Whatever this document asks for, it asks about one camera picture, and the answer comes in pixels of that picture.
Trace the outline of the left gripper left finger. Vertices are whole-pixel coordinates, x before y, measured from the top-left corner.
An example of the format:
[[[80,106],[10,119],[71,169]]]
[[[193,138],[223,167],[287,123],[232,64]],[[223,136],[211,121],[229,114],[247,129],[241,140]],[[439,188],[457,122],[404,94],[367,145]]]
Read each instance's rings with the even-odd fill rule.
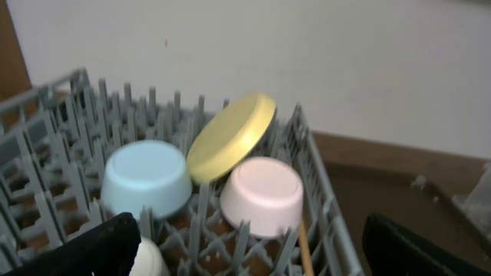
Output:
[[[140,243],[137,220],[123,212],[5,275],[128,276]]]

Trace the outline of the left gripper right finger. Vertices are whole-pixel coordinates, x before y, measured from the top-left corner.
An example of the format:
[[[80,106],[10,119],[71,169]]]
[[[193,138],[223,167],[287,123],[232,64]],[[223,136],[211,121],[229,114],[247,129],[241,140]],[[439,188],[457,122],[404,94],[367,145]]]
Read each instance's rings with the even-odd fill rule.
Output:
[[[380,213],[366,218],[362,248],[373,275],[490,276]]]

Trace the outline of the white plastic cup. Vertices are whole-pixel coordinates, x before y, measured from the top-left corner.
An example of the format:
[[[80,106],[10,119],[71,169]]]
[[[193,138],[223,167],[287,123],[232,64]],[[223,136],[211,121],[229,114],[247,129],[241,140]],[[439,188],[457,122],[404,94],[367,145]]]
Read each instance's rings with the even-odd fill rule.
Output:
[[[141,237],[130,276],[170,276],[170,270],[157,245]]]

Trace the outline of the light blue bowl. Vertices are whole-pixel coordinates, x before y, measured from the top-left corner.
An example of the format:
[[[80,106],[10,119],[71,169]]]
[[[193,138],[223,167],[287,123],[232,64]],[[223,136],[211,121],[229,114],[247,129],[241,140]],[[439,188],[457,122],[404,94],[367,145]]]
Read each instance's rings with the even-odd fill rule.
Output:
[[[115,150],[108,158],[101,185],[104,208],[117,215],[140,218],[151,209],[155,219],[166,218],[189,201],[193,184],[185,156],[170,143],[141,140]]]

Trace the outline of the wooden chopstick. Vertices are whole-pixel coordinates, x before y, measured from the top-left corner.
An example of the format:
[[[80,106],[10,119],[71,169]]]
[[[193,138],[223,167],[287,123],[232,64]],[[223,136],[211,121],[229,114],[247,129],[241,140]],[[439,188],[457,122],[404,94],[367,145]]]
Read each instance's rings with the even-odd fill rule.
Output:
[[[314,269],[311,263],[311,253],[308,245],[304,221],[301,221],[298,228],[298,244],[301,250],[302,267],[304,269],[305,276],[314,276]]]

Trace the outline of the white pink bowl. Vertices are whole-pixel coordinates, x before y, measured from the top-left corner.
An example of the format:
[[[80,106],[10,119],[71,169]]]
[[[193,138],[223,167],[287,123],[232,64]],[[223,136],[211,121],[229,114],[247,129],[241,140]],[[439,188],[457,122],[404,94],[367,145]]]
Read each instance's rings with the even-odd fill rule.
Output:
[[[299,227],[303,199],[302,179],[291,166],[269,157],[251,157],[231,172],[219,203],[230,225],[248,222],[250,235],[277,238]]]

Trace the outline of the yellow round plate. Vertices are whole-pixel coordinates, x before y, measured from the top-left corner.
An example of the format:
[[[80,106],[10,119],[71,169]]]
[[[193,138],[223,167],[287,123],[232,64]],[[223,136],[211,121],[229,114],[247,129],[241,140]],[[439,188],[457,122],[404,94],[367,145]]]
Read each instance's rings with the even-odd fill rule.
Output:
[[[275,109],[270,96],[250,94],[217,113],[189,149],[186,161],[193,181],[210,182],[227,174],[259,143]]]

